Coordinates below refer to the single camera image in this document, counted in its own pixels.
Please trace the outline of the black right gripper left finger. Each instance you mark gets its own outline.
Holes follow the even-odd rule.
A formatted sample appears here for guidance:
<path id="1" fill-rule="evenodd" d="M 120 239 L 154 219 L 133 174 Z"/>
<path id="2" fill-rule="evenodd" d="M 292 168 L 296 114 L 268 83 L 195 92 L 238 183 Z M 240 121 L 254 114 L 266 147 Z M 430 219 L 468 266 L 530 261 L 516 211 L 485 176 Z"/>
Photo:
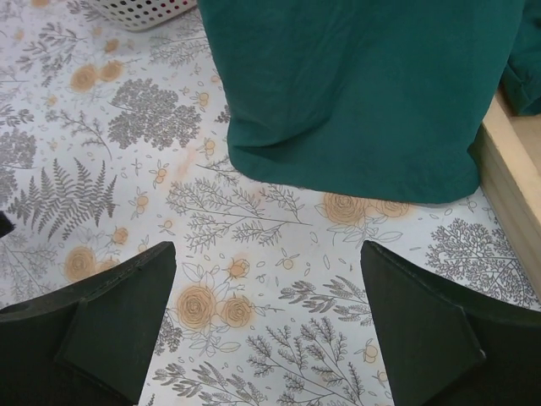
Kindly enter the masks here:
<path id="1" fill-rule="evenodd" d="M 161 242 L 1 310 L 3 405 L 139 402 L 176 273 Z"/>

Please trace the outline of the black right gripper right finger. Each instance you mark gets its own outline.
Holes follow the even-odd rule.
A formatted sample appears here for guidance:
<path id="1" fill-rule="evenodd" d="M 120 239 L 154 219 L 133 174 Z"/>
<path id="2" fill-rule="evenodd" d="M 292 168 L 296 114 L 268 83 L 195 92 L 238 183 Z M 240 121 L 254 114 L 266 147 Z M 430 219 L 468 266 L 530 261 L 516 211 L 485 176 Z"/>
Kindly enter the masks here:
<path id="1" fill-rule="evenodd" d="M 538 405 L 540 314 L 428 272 L 373 241 L 361 268 L 396 405 Z"/>

